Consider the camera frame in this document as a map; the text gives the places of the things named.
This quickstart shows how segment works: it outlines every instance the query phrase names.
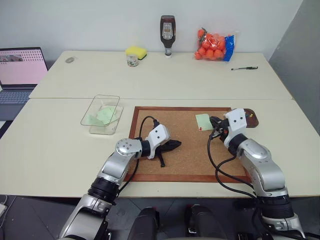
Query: white cable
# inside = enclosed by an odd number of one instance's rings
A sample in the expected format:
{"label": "white cable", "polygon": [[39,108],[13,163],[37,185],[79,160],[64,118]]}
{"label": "white cable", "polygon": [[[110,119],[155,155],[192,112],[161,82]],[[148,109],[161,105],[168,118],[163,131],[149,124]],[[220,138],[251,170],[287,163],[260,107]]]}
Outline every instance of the white cable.
{"label": "white cable", "polygon": [[4,202],[1,202],[1,204],[2,204],[2,205],[5,205],[6,202],[7,202],[7,200],[8,200],[8,195],[5,195],[5,200],[4,200]]}
{"label": "white cable", "polygon": [[10,206],[9,206],[9,207],[7,208],[7,210],[5,211],[5,213],[4,213],[4,215],[3,215],[2,223],[1,223],[1,225],[0,225],[0,228],[2,228],[2,226],[4,225],[4,222],[5,222],[5,220],[6,220],[7,213],[9,212],[9,210],[10,210],[12,204],[14,203],[14,201],[16,200],[16,198],[17,198],[17,196],[14,196],[13,201],[11,202]]}

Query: plastic bag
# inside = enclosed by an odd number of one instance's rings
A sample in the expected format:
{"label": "plastic bag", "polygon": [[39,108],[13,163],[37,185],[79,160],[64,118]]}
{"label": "plastic bag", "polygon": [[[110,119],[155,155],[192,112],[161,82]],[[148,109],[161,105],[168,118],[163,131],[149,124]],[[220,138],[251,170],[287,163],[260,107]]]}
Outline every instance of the plastic bag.
{"label": "plastic bag", "polygon": [[229,62],[235,48],[235,36],[221,36],[218,33],[211,34],[204,28],[198,30],[197,51],[194,57],[197,60]]}

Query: blue label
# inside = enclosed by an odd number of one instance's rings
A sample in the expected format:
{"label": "blue label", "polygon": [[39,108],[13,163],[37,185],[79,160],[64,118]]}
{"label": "blue label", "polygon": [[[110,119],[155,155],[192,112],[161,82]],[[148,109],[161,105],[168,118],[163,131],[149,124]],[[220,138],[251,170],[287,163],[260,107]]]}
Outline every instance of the blue label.
{"label": "blue label", "polygon": [[229,62],[235,48],[235,36],[226,36],[225,38],[225,55],[223,61]]}

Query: green sticky note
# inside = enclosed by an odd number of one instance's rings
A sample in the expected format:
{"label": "green sticky note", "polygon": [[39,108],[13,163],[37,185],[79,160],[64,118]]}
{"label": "green sticky note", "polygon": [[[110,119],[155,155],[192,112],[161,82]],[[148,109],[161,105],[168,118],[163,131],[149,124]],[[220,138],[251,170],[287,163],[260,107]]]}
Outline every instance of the green sticky note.
{"label": "green sticky note", "polygon": [[103,124],[109,124],[118,119],[116,114],[114,114],[116,107],[115,106],[106,106],[97,112],[96,118],[103,122]]}
{"label": "green sticky note", "polygon": [[93,126],[104,126],[104,123],[92,115],[86,117],[85,123]]}
{"label": "green sticky note", "polygon": [[196,119],[196,122],[198,123],[199,131],[213,130],[208,114],[204,113],[204,114],[195,115],[195,119]]}

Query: pen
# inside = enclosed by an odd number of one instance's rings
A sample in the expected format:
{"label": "pen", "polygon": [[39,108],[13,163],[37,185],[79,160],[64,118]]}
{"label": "pen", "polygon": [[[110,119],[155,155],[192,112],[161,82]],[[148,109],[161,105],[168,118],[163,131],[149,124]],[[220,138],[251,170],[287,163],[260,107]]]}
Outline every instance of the pen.
{"label": "pen", "polygon": [[249,70],[252,70],[252,69],[258,69],[258,67],[257,67],[257,66],[247,66],[247,67],[231,68],[231,70],[240,70],[240,69],[249,69]]}

